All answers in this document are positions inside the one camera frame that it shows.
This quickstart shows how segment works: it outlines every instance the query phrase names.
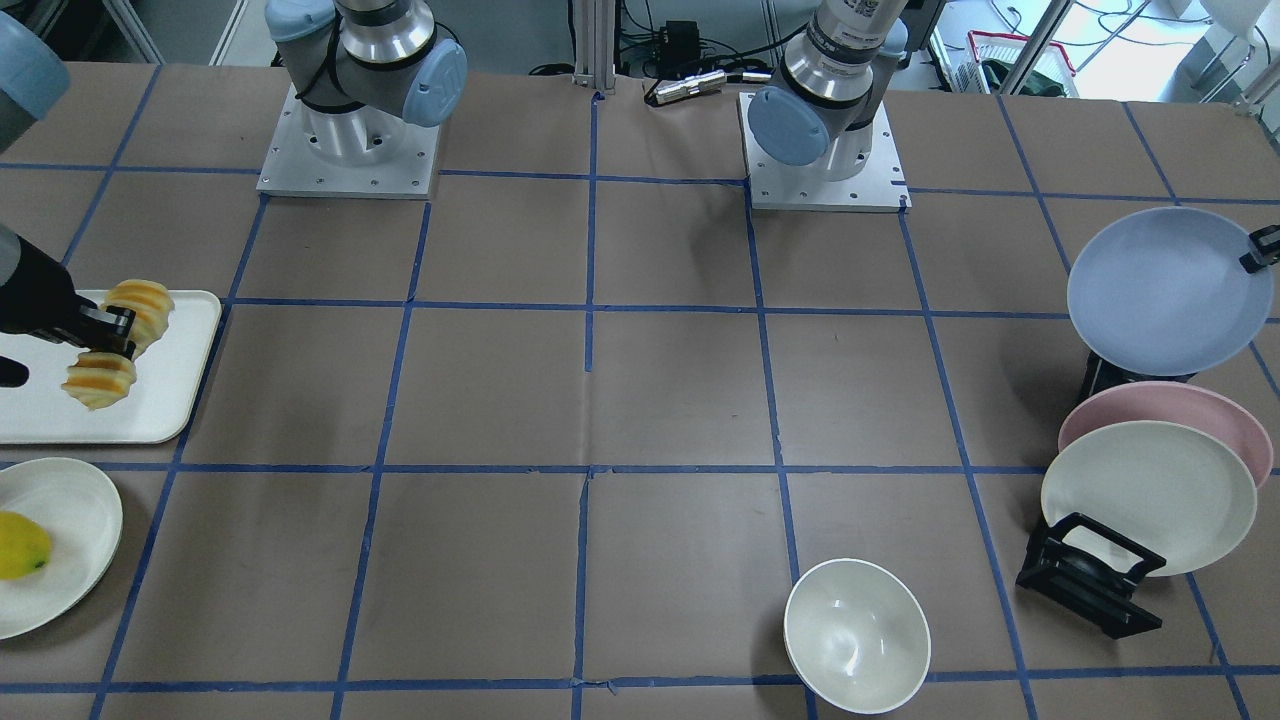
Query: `lemon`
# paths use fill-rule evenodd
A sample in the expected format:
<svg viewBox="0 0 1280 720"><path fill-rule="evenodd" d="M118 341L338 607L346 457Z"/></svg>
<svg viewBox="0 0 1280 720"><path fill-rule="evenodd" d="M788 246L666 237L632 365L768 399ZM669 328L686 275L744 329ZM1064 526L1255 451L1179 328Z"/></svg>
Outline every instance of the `lemon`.
<svg viewBox="0 0 1280 720"><path fill-rule="evenodd" d="M29 575L49 562L52 541L27 516L0 510L0 580Z"/></svg>

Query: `white tray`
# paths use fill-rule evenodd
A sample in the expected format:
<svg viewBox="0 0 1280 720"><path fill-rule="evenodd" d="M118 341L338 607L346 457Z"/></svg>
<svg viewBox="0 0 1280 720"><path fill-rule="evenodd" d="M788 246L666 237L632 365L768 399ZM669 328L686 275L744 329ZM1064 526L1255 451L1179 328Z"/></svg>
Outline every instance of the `white tray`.
<svg viewBox="0 0 1280 720"><path fill-rule="evenodd" d="M40 524L54 542L49 564L0 580L0 639L33 630L70 610L102 579L120 544L120 493L101 470L70 457L44 457L0 470L0 510Z"/></svg>
<svg viewBox="0 0 1280 720"><path fill-rule="evenodd" d="M100 302L106 293L81 295ZM90 411L63 392L67 368L82 348L0 334L0 355L31 369L27 384L0 388L0 445L156 443L178 434L196 402L223 306L202 290L170 295L169 331L138 359L129 396L102 410Z"/></svg>

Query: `pink bowl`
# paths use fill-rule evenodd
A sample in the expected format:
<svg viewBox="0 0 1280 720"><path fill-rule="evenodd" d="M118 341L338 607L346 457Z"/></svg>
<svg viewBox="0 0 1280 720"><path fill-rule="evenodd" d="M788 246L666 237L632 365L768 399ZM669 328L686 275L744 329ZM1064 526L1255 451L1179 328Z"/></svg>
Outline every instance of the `pink bowl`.
<svg viewBox="0 0 1280 720"><path fill-rule="evenodd" d="M1187 383L1147 380L1105 389L1085 400L1062 423L1057 450L1098 428L1129 420L1164 420L1196 428L1230 447L1262 487L1271 475L1275 448L1266 428L1231 400Z"/></svg>

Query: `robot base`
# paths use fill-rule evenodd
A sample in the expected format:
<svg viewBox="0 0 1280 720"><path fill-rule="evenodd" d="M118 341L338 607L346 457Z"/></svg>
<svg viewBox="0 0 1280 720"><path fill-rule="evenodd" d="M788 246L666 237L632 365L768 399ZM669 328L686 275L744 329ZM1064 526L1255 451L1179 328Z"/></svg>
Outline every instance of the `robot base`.
<svg viewBox="0 0 1280 720"><path fill-rule="evenodd" d="M398 123L403 133L393 152L372 164L338 164L310 147L310 132L303 119L302 102L288 99L271 137L271 147L262 161L257 190L283 197L375 197L388 200L428 200L440 143L440 128Z"/></svg>
<svg viewBox="0 0 1280 720"><path fill-rule="evenodd" d="M758 210L826 210L842 213L897 213L911 206L902 164L888 127L884 106L876 111L874 151L863 169L841 181L822 177L819 163L805 167L785 165L769 156L751 135L746 109L755 94L737 97L742 145L751 181L751 206Z"/></svg>

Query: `blue plate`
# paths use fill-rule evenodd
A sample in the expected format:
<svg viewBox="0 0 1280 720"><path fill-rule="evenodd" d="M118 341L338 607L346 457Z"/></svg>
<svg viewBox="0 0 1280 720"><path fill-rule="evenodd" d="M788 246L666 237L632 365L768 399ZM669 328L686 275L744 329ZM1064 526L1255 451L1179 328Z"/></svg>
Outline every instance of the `blue plate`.
<svg viewBox="0 0 1280 720"><path fill-rule="evenodd" d="M1199 373L1239 352L1271 311L1270 272L1248 274L1240 225L1193 208L1121 218L1080 252L1066 305L1080 338L1144 375Z"/></svg>

